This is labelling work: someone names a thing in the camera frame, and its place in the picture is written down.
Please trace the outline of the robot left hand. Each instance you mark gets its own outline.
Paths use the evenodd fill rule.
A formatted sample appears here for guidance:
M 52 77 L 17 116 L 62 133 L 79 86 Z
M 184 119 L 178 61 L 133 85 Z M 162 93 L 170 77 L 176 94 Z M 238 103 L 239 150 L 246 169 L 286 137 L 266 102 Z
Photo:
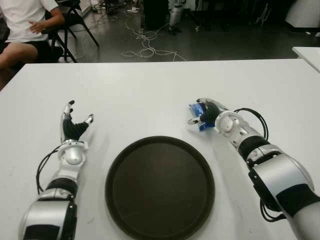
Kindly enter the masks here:
M 60 118 L 60 142 L 63 143 L 68 140 L 78 141 L 80 137 L 86 132 L 89 125 L 94 121 L 94 115 L 90 114 L 83 122 L 73 123 L 72 115 L 73 105 L 75 101 L 69 101 L 63 108 Z

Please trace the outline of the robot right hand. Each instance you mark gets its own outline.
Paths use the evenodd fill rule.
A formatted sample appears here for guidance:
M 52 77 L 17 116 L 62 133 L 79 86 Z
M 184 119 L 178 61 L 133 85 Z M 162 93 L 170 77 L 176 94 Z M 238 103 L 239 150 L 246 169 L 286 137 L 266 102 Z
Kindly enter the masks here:
M 196 100 L 196 104 L 202 107 L 203 113 L 199 116 L 189 119 L 187 121 L 189 125 L 194 125 L 198 123 L 214 124 L 217 117 L 222 112 L 229 110 L 222 103 L 206 97 L 198 98 Z

